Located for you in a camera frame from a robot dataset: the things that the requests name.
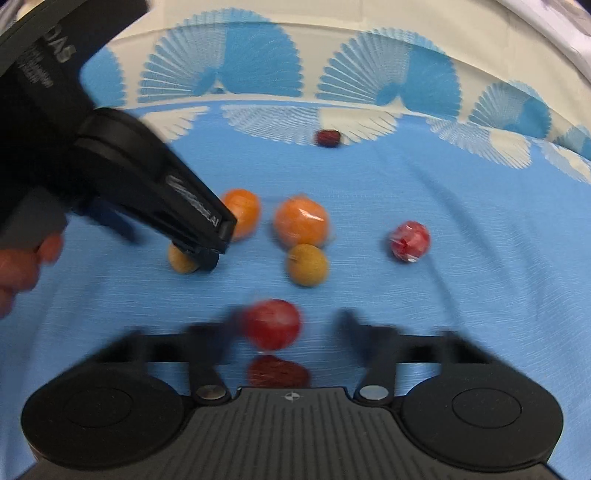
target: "metal screw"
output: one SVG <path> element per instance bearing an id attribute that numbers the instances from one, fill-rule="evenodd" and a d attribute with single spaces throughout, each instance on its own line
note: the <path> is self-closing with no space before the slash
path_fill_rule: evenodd
<path id="1" fill-rule="evenodd" d="M 204 400 L 219 400 L 226 394 L 226 389 L 219 385 L 204 385 L 197 389 L 197 395 Z"/>
<path id="2" fill-rule="evenodd" d="M 365 400 L 383 400 L 388 394 L 388 389 L 381 385 L 365 385 L 359 390 L 359 395 Z"/>

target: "dried red date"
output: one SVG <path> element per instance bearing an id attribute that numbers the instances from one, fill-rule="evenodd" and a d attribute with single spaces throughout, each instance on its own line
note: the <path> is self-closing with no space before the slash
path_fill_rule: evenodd
<path id="1" fill-rule="evenodd" d="M 316 143 L 322 147 L 338 147 L 340 144 L 340 132 L 337 130 L 318 130 Z"/>

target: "mandarin orange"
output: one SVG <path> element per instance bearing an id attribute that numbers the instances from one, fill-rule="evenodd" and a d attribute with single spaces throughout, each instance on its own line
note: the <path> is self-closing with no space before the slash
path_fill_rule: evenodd
<path id="1" fill-rule="evenodd" d="M 256 230 L 261 217 L 261 202 L 254 193 L 244 189 L 230 190 L 222 202 L 238 220 L 232 240 L 240 240 Z"/>
<path id="2" fill-rule="evenodd" d="M 322 247 L 329 236 L 329 215 L 305 195 L 283 202 L 273 221 L 277 236 L 289 248 L 300 244 Z"/>

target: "white cloth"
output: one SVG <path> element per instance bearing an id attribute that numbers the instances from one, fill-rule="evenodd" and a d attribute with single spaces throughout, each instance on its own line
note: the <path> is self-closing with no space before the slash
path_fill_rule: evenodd
<path id="1" fill-rule="evenodd" d="M 22 0 L 8 0 L 0 7 L 0 35 L 8 30 L 17 19 Z"/>
<path id="2" fill-rule="evenodd" d="M 498 0 L 549 39 L 591 82 L 591 15 L 562 0 Z"/>

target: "blue fan pattern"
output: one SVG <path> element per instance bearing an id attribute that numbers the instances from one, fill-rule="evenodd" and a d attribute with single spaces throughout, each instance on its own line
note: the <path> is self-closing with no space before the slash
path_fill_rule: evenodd
<path id="1" fill-rule="evenodd" d="M 484 127 L 534 138 L 545 138 L 552 122 L 548 105 L 533 88 L 521 82 L 489 85 L 468 119 Z"/>
<path id="2" fill-rule="evenodd" d="M 125 105 L 125 84 L 119 61 L 108 47 L 100 49 L 80 71 L 80 82 L 97 106 Z"/>
<path id="3" fill-rule="evenodd" d="M 254 12 L 194 15 L 162 37 L 145 63 L 140 103 L 207 93 L 301 96 L 298 51 L 276 24 Z"/>
<path id="4" fill-rule="evenodd" d="M 591 160 L 591 132 L 583 125 L 570 127 L 564 135 L 554 140 L 554 143 Z"/>
<path id="5" fill-rule="evenodd" d="M 452 60 L 421 35 L 383 28 L 341 45 L 316 97 L 384 106 L 400 97 L 414 112 L 456 117 L 462 96 Z"/>

